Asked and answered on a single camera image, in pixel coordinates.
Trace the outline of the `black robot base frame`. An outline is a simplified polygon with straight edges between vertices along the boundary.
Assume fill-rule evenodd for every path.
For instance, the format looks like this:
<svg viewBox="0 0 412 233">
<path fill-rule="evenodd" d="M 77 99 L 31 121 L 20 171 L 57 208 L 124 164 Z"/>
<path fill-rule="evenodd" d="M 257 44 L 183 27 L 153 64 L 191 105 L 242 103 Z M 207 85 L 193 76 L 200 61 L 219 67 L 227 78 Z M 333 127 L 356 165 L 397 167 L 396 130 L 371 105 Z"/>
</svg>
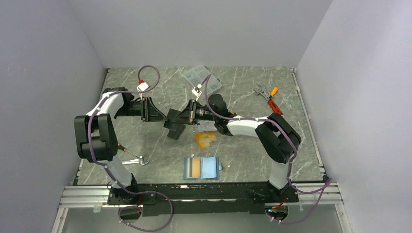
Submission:
<svg viewBox="0 0 412 233">
<path fill-rule="evenodd" d="M 291 187 L 275 189 L 268 182 L 140 184 L 137 197 L 108 195 L 110 207 L 140 205 L 143 216 L 209 213 L 263 214 L 266 208 L 297 203 Z"/>
</svg>

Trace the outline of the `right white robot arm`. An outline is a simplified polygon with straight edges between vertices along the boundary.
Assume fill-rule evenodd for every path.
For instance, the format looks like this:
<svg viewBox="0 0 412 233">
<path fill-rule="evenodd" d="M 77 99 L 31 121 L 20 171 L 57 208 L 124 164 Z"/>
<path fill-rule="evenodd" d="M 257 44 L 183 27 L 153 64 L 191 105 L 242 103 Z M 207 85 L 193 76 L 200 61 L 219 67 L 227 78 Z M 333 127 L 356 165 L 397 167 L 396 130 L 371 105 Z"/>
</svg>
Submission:
<svg viewBox="0 0 412 233">
<path fill-rule="evenodd" d="M 221 95 L 212 94 L 206 105 L 190 100 L 182 111 L 170 109 L 163 126 L 169 129 L 168 137 L 177 140 L 187 125 L 195 125 L 200 120 L 213 121 L 222 135 L 258 138 L 272 160 L 268 196 L 273 201 L 286 196 L 291 159 L 302 139 L 281 114 L 273 112 L 260 118 L 242 117 L 228 110 Z"/>
</svg>

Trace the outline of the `black credit card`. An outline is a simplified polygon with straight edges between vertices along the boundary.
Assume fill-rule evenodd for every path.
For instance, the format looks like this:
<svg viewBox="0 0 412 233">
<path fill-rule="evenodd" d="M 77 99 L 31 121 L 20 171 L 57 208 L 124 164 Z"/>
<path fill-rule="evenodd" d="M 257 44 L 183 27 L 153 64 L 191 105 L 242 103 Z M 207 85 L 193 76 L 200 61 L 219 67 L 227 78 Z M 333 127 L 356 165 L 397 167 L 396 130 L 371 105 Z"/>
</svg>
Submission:
<svg viewBox="0 0 412 233">
<path fill-rule="evenodd" d="M 167 137 L 174 140 L 178 140 L 186 129 L 186 126 L 184 124 L 172 121 L 179 114 L 180 112 L 178 110 L 169 109 L 167 114 L 167 121 L 165 121 L 163 124 L 163 127 L 169 130 Z"/>
</svg>

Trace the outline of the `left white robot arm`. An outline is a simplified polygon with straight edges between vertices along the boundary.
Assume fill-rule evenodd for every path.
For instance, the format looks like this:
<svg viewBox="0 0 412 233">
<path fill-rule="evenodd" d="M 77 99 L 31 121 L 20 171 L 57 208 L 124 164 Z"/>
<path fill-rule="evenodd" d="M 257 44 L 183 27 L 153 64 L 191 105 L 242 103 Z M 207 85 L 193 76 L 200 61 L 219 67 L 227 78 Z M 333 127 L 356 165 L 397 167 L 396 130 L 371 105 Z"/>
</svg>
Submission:
<svg viewBox="0 0 412 233">
<path fill-rule="evenodd" d="M 110 179 L 128 204 L 140 196 L 137 181 L 117 156 L 118 139 L 113 125 L 117 117 L 140 117 L 144 122 L 164 122 L 167 117 L 150 97 L 135 99 L 125 87 L 107 88 L 98 104 L 86 115 L 74 119 L 77 152 L 80 158 L 96 164 Z"/>
</svg>

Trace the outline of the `blue card holder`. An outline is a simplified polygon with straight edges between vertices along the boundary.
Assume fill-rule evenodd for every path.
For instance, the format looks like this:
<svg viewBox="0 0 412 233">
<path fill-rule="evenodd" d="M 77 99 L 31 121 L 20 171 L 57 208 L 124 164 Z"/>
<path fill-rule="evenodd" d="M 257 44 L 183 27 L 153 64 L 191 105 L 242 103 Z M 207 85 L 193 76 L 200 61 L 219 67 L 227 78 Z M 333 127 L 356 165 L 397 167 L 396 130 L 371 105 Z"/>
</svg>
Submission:
<svg viewBox="0 0 412 233">
<path fill-rule="evenodd" d="M 222 170 L 223 167 L 221 163 L 219 163 L 218 157 L 199 157 L 202 160 L 201 177 L 200 178 L 189 178 L 188 177 L 188 159 L 189 158 L 190 157 L 187 157 L 187 158 L 184 158 L 183 160 L 183 180 L 218 180 L 220 178 L 220 171 Z"/>
</svg>

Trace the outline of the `silver credit card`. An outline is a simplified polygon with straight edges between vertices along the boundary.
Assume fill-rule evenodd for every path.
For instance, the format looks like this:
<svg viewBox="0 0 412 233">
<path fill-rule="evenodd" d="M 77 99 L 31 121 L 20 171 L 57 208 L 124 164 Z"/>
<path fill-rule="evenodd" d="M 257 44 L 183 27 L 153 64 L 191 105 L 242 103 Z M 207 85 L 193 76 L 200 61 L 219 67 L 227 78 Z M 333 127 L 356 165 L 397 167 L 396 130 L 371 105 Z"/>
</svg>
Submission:
<svg viewBox="0 0 412 233">
<path fill-rule="evenodd" d="M 197 130 L 198 132 L 213 132 L 213 131 L 217 131 L 217 128 L 215 127 L 214 122 L 204 121 L 204 122 L 198 123 Z"/>
</svg>

